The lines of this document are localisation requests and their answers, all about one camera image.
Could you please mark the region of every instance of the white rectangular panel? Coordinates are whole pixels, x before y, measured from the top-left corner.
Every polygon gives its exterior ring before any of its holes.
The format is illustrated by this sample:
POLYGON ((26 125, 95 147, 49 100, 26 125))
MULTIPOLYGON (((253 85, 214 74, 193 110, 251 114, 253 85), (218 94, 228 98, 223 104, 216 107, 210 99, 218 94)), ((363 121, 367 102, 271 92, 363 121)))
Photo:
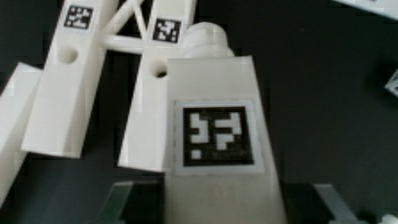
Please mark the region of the white rectangular panel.
POLYGON ((166 223, 287 224, 251 57, 170 60, 168 108, 166 223))
POLYGON ((19 64, 0 96, 0 207, 24 164, 22 140, 42 79, 42 70, 19 64))
POLYGON ((123 139, 120 166, 164 171, 168 142, 168 60, 193 24, 196 0, 157 0, 145 41, 141 69, 123 139))
POLYGON ((107 50, 102 29, 118 0, 65 3, 29 120, 24 150, 79 158, 107 50))

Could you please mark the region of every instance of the dark surface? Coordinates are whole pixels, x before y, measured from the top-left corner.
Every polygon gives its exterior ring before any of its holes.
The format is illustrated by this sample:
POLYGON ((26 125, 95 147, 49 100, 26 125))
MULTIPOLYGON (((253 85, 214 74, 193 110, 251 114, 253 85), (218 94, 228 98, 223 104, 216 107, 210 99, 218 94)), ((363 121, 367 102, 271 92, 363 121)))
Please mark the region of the dark surface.
POLYGON ((283 190, 289 222, 294 224, 329 224, 335 217, 313 185, 287 184, 283 190))
POLYGON ((164 180, 120 182, 97 221, 88 224, 164 224, 164 180))
MULTIPOLYGON (((45 63, 63 1, 0 1, 0 80, 17 62, 45 63)), ((370 221, 398 215, 398 23, 331 0, 200 0, 237 55, 253 55, 282 179, 333 183, 370 221)), ((152 180, 116 166, 139 57, 111 53, 84 158, 31 155, 3 224, 81 224, 116 181, 152 180)))

